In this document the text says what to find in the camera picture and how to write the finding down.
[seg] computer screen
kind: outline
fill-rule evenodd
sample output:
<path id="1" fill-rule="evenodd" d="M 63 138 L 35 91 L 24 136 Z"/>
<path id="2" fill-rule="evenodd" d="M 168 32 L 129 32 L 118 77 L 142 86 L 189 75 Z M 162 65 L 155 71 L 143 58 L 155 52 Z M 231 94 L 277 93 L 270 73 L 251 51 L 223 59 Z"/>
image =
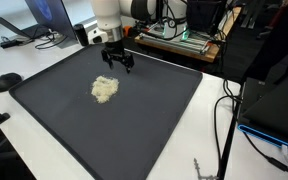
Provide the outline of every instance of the computer screen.
<path id="1" fill-rule="evenodd" d="M 36 21 L 53 31 L 76 39 L 62 0 L 25 0 Z"/>

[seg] monitor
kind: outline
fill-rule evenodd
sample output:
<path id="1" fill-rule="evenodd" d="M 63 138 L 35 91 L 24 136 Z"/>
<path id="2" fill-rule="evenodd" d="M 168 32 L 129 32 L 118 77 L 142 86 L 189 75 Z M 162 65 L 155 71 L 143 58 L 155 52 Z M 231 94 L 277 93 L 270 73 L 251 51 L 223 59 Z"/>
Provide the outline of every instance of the monitor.
<path id="1" fill-rule="evenodd" d="M 62 0 L 25 0 L 37 23 L 76 40 Z"/>

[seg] black mouse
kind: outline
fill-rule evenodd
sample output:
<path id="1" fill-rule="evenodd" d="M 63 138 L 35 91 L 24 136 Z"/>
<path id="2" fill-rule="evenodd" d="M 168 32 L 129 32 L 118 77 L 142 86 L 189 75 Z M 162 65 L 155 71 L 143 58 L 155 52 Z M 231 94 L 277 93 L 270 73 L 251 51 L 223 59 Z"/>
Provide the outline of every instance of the black mouse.
<path id="1" fill-rule="evenodd" d="M 22 77 L 16 73 L 8 73 L 0 77 L 0 92 L 11 89 L 14 85 L 22 82 Z"/>

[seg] black tray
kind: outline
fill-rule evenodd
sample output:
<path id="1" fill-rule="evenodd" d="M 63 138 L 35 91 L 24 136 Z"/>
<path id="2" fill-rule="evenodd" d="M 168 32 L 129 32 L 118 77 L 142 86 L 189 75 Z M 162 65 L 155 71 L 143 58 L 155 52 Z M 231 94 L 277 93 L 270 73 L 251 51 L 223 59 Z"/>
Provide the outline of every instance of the black tray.
<path id="1" fill-rule="evenodd" d="M 202 74 L 135 53 L 130 74 L 118 62 L 110 70 L 102 49 L 84 48 L 26 79 L 10 94 L 95 179 L 145 179 Z M 96 103 L 90 93 L 100 75 L 120 82 L 105 104 Z"/>

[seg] laptop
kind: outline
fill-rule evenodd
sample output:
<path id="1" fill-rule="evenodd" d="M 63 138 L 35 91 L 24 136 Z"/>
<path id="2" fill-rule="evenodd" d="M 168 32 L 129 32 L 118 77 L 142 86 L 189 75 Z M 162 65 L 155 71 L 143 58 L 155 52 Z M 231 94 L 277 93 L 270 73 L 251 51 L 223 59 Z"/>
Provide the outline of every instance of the laptop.
<path id="1" fill-rule="evenodd" d="M 238 129 L 278 147 L 288 146 L 288 78 L 276 87 L 261 83 L 246 81 Z"/>
<path id="2" fill-rule="evenodd" d="M 30 39 L 37 39 L 49 33 L 48 28 L 39 24 L 20 30 L 2 17 L 0 17 L 0 24 L 13 31 L 14 33 Z"/>

